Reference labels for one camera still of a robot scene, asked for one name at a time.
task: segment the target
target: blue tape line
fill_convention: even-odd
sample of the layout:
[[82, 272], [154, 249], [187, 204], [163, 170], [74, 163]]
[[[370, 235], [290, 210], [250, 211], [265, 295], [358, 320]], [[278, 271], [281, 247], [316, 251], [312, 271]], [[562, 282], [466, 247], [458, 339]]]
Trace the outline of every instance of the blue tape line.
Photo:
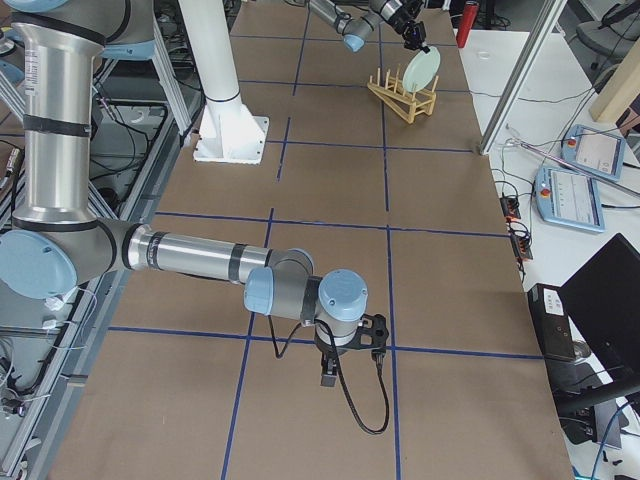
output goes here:
[[156, 212], [155, 215], [161, 216], [161, 217], [205, 218], [207, 220], [231, 220], [231, 221], [238, 221], [238, 222], [257, 222], [257, 223], [269, 222], [269, 220], [265, 218], [235, 217], [235, 216], [226, 216], [226, 215], [206, 215], [201, 213]]
[[385, 229], [385, 227], [378, 227], [376, 225], [353, 225], [349, 223], [329, 223], [329, 222], [304, 221], [304, 220], [275, 219], [273, 223], [280, 224], [280, 225], [305, 225], [309, 227], [352, 228], [356, 230], [384, 230]]
[[[251, 314], [251, 318], [249, 319], [249, 335], [251, 335], [251, 331], [253, 330], [253, 320], [255, 318], [255, 314]], [[244, 343], [244, 352], [242, 354], [242, 365], [240, 366], [240, 375], [238, 377], [238, 385], [236, 386], [236, 396], [233, 401], [233, 412], [231, 413], [231, 423], [229, 424], [229, 434], [227, 435], [227, 446], [224, 451], [224, 462], [222, 464], [222, 472], [220, 472], [220, 480], [226, 480], [227, 472], [229, 470], [229, 460], [231, 458], [231, 448], [233, 446], [233, 436], [236, 430], [236, 421], [238, 419], [238, 410], [240, 409], [240, 397], [242, 395], [242, 387], [244, 385], [244, 374], [247, 370], [247, 361], [249, 359], [249, 346], [251, 345], [251, 340], [247, 338]]]
[[246, 335], [233, 333], [214, 333], [214, 332], [198, 332], [190, 330], [169, 330], [165, 328], [144, 328], [144, 327], [125, 327], [113, 325], [109, 327], [112, 332], [132, 332], [132, 333], [152, 333], [155, 335], [175, 335], [182, 337], [211, 337], [224, 338], [227, 340], [246, 340]]
[[541, 355], [522, 353], [478, 352], [474, 350], [454, 350], [448, 348], [396, 347], [398, 352], [437, 353], [442, 355], [461, 355], [465, 357], [514, 358], [520, 360], [544, 360]]
[[[283, 82], [278, 80], [238, 80], [240, 83], [258, 83], [258, 84], [266, 84], [266, 85], [295, 85], [295, 82]], [[329, 87], [329, 88], [367, 88], [364, 85], [357, 85], [352, 83], [313, 83], [313, 82], [298, 82], [299, 87]], [[460, 89], [438, 89], [439, 92], [444, 93], [468, 93], [471, 94], [469, 90], [460, 90]]]
[[[302, 40], [303, 38], [309, 42], [340, 42], [342, 43], [342, 39], [339, 38], [306, 38], [306, 30], [305, 34], [302, 37], [281, 37], [281, 36], [266, 36], [266, 35], [242, 35], [242, 34], [230, 34], [231, 38], [255, 38], [260, 40]], [[378, 40], [378, 43], [382, 43], [385, 45], [402, 45], [403, 42], [400, 41], [391, 41], [391, 40]], [[430, 46], [434, 47], [455, 47], [458, 48], [458, 45], [455, 43], [430, 43]]]
[[[131, 332], [152, 335], [174, 335], [177, 337], [208, 337], [219, 338], [223, 340], [251, 340], [257, 342], [270, 342], [271, 337], [262, 335], [242, 335], [239, 333], [219, 333], [219, 332], [200, 332], [197, 330], [170, 330], [166, 328], [149, 328], [149, 327], [127, 327], [127, 326], [111, 326], [111, 332]], [[284, 342], [286, 338], [277, 337], [276, 340]], [[315, 345], [313, 340], [302, 338], [294, 338], [293, 343], [302, 345]], [[462, 355], [466, 357], [492, 357], [492, 358], [514, 358], [522, 360], [544, 360], [540, 355], [527, 355], [520, 353], [500, 353], [500, 352], [479, 352], [473, 350], [455, 350], [446, 348], [428, 348], [428, 347], [409, 347], [402, 345], [391, 345], [387, 347], [389, 351], [410, 352], [410, 353], [436, 353], [442, 355]]]
[[[383, 54], [382, 54], [382, 33], [378, 30], [378, 51], [380, 54], [380, 71], [382, 72]], [[387, 161], [387, 121], [384, 113], [384, 102], [380, 101], [380, 113], [382, 117], [382, 157], [384, 162], [384, 208], [388, 213], [390, 211], [391, 200], [389, 197], [389, 169]]]
[[296, 90], [298, 89], [298, 80], [300, 79], [300, 67], [302, 67], [302, 55], [304, 54], [304, 43], [307, 38], [307, 30], [309, 29], [309, 19], [311, 18], [311, 11], [307, 10], [307, 21], [304, 24], [304, 33], [302, 34], [302, 46], [300, 47], [300, 57], [298, 57], [298, 68], [296, 69], [296, 79], [293, 85], [292, 95], [296, 96]]
[[396, 480], [402, 480], [402, 454], [400, 444], [400, 408], [398, 407], [398, 359], [396, 355], [396, 319], [393, 299], [393, 253], [391, 229], [387, 225], [387, 277], [389, 283], [389, 328], [391, 330], [391, 374], [393, 380], [393, 426], [396, 449]]
[[[271, 237], [271, 225], [273, 220], [274, 209], [271, 208], [269, 212], [269, 223], [267, 224], [267, 233], [264, 239], [264, 248], [269, 245], [269, 239]], [[240, 367], [240, 377], [238, 378], [238, 386], [236, 388], [236, 397], [233, 403], [233, 413], [231, 414], [231, 424], [229, 425], [229, 435], [227, 437], [227, 447], [224, 453], [224, 463], [222, 465], [222, 472], [220, 474], [221, 480], [226, 480], [227, 472], [229, 470], [229, 459], [231, 458], [231, 448], [233, 446], [233, 436], [236, 429], [236, 421], [238, 419], [238, 410], [240, 409], [240, 397], [242, 396], [242, 388], [244, 386], [244, 375], [247, 369], [247, 361], [249, 359], [249, 348], [251, 346], [251, 339], [253, 333], [253, 324], [255, 321], [255, 313], [251, 313], [249, 319], [249, 328], [247, 330], [247, 336], [244, 344], [244, 353], [242, 356], [242, 366]]]
[[284, 131], [284, 145], [282, 145], [282, 151], [280, 152], [280, 165], [278, 166], [278, 174], [276, 175], [276, 181], [279, 182], [282, 178], [282, 167], [284, 166], [284, 155], [287, 151], [287, 139], [289, 138], [289, 127], [291, 126], [291, 117], [287, 117], [287, 128]]
[[301, 225], [309, 227], [334, 227], [334, 228], [351, 228], [355, 230], [379, 230], [384, 231], [391, 230], [392, 232], [407, 232], [407, 233], [432, 233], [435, 235], [456, 235], [463, 237], [489, 237], [489, 238], [509, 238], [506, 233], [484, 233], [484, 232], [460, 232], [456, 230], [435, 230], [431, 228], [411, 228], [411, 227], [391, 227], [381, 225], [358, 225], [351, 223], [333, 223], [333, 222], [319, 222], [319, 221], [305, 221], [305, 220], [284, 220], [284, 219], [263, 219], [263, 218], [251, 218], [251, 217], [227, 217], [224, 215], [206, 215], [200, 213], [178, 213], [178, 212], [156, 212], [156, 215], [165, 217], [186, 217], [186, 218], [203, 218], [208, 220], [229, 220], [237, 222], [257, 222], [257, 223], [269, 223], [275, 225]]
[[[271, 337], [263, 337], [263, 336], [252, 336], [251, 340], [256, 340], [258, 342], [271, 342]], [[286, 337], [276, 337], [276, 341], [278, 342], [286, 342], [287, 338]], [[294, 338], [291, 340], [291, 343], [298, 343], [301, 345], [315, 345], [316, 342], [314, 342], [313, 340], [306, 340], [304, 338]]]
[[433, 230], [430, 228], [391, 227], [394, 232], [421, 232], [441, 235], [459, 235], [462, 237], [509, 238], [508, 233], [459, 232], [456, 230]]
[[[267, 140], [267, 143], [283, 143], [282, 140]], [[473, 150], [470, 148], [438, 148], [438, 147], [392, 147], [387, 145], [384, 147], [383, 145], [360, 145], [357, 143], [349, 144], [349, 143], [326, 143], [326, 142], [306, 142], [300, 140], [288, 140], [287, 143], [291, 145], [312, 145], [312, 146], [320, 146], [320, 147], [346, 147], [346, 148], [373, 148], [373, 149], [383, 149], [387, 150], [407, 150], [407, 151], [415, 151], [415, 152], [447, 152], [447, 153], [473, 153]]]

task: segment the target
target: black monitor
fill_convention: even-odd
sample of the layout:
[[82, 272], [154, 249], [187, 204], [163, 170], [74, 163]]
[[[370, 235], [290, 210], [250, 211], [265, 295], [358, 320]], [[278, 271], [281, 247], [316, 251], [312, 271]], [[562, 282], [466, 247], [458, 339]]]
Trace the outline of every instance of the black monitor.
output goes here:
[[[618, 233], [558, 293], [593, 353], [613, 369], [608, 397], [640, 401], [640, 253]], [[634, 409], [640, 413], [638, 403]]]

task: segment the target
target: screen display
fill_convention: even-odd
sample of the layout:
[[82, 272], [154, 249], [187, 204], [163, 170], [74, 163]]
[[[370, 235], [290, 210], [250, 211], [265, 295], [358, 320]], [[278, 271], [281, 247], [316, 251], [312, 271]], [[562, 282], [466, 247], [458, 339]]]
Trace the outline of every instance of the screen display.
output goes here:
[[619, 138], [583, 128], [576, 152], [576, 162], [583, 167], [612, 175], [619, 148]]
[[553, 210], [556, 217], [599, 225], [588, 177], [558, 170], [551, 171]]

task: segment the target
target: cardboard floor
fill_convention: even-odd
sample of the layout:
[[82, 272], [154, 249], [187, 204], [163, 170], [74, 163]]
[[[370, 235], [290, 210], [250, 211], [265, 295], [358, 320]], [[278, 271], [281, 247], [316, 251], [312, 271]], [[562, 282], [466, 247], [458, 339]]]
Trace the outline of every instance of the cardboard floor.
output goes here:
[[[351, 268], [389, 320], [388, 431], [322, 388], [302, 331], [276, 360], [242, 288], [133, 274], [51, 480], [573, 478], [447, 14], [432, 117], [407, 125], [366, 88], [406, 64], [383, 27], [357, 55], [303, 8], [244, 3], [244, 102], [271, 119], [260, 166], [182, 152], [154, 227], [309, 251]], [[276, 319], [280, 337], [293, 326]], [[365, 422], [383, 403], [366, 352], [343, 357]]]

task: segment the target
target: light blue joint cap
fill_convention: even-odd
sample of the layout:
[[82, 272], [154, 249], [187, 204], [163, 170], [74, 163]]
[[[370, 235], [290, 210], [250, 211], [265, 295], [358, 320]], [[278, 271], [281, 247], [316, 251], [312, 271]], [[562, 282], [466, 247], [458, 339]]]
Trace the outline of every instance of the light blue joint cap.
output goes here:
[[269, 267], [249, 272], [244, 287], [244, 308], [250, 312], [270, 315], [273, 307], [273, 271]]
[[29, 298], [61, 295], [78, 280], [73, 263], [58, 245], [27, 230], [11, 230], [0, 237], [0, 278]]
[[149, 60], [156, 53], [153, 40], [140, 43], [127, 43], [122, 45], [107, 45], [102, 52], [102, 58], [113, 60]]
[[341, 322], [360, 320], [367, 309], [367, 284], [356, 272], [334, 270], [320, 282], [318, 297], [325, 311]]
[[360, 50], [364, 45], [364, 40], [356, 35], [345, 35], [342, 41], [347, 48], [354, 53]]
[[69, 0], [4, 0], [4, 3], [21, 12], [41, 13], [58, 8], [68, 1]]

